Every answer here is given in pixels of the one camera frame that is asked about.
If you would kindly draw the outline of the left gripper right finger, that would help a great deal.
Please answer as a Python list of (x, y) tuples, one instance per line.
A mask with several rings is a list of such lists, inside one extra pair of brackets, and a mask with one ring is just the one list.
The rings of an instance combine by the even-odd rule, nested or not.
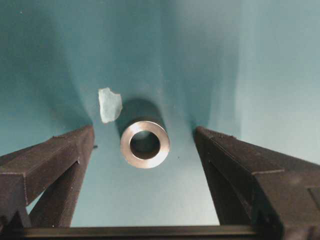
[(198, 126), (194, 142), (221, 225), (272, 240), (320, 237), (320, 166)]

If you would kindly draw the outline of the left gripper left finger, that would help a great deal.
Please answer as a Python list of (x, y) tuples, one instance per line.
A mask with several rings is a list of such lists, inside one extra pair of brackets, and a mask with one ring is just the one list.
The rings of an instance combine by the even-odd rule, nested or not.
[(1, 229), (70, 227), (94, 142), (86, 125), (1, 156)]

